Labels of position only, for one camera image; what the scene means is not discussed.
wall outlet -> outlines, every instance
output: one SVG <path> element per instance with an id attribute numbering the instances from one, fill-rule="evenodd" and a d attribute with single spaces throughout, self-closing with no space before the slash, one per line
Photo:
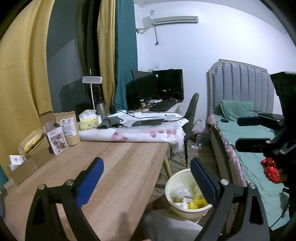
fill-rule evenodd
<path id="1" fill-rule="evenodd" d="M 154 70 L 160 70 L 160 62 L 153 62 L 153 68 Z"/>

blue gripper pad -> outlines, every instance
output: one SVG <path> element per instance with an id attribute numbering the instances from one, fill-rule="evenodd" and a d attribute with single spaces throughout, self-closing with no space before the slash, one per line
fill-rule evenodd
<path id="1" fill-rule="evenodd" d="M 200 159 L 197 157 L 191 160 L 190 170 L 207 203 L 215 205 L 217 196 L 220 194 L 219 178 L 217 175 L 203 167 Z"/>
<path id="2" fill-rule="evenodd" d="M 86 176 L 84 177 L 83 182 L 80 184 L 80 186 L 77 189 L 76 204 L 79 208 L 81 208 L 82 205 L 88 203 L 100 177 L 103 174 L 103 171 L 104 171 L 104 162 L 99 157 L 96 157 L 92 161 L 92 163 L 89 165 L 89 167 L 85 171 L 83 171 L 86 173 Z"/>

smartphone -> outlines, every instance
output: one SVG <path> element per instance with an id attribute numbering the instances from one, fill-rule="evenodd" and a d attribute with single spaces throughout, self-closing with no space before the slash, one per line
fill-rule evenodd
<path id="1" fill-rule="evenodd" d="M 133 123 L 131 126 L 157 126 L 163 123 L 164 119 L 153 119 L 153 120 L 139 120 Z"/>
<path id="2" fill-rule="evenodd" d="M 221 121 L 221 122 L 224 122 L 224 123 L 228 123 L 228 122 L 229 122 L 229 120 L 227 120 L 227 119 L 222 119 L 222 118 L 221 118 L 220 121 Z"/>

black monitor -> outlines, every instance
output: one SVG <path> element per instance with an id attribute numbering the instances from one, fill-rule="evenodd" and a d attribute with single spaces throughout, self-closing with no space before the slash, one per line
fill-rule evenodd
<path id="1" fill-rule="evenodd" d="M 159 91 L 155 75 L 152 72 L 131 70 L 140 100 L 159 99 Z"/>
<path id="2" fill-rule="evenodd" d="M 153 71 L 162 99 L 184 100 L 183 72 L 181 69 Z"/>

bed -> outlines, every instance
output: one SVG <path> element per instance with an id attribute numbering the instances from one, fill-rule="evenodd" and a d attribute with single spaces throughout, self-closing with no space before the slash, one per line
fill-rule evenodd
<path id="1" fill-rule="evenodd" d="M 253 102 L 254 112 L 272 113 L 274 87 L 267 70 L 254 65 L 219 59 L 207 73 L 208 119 L 211 125 L 211 143 L 217 159 L 221 178 L 231 183 L 246 186 L 255 183 L 260 192 L 267 220 L 271 226 L 282 214 L 287 196 L 282 193 L 283 184 L 274 184 L 263 173 L 261 153 L 242 153 L 235 150 L 235 141 L 240 137 L 273 138 L 268 128 L 263 126 L 239 127 L 235 121 L 223 123 L 221 100 Z M 236 206 L 233 205 L 229 218 L 233 219 Z M 289 215 L 280 219 L 272 229 L 289 220 Z"/>

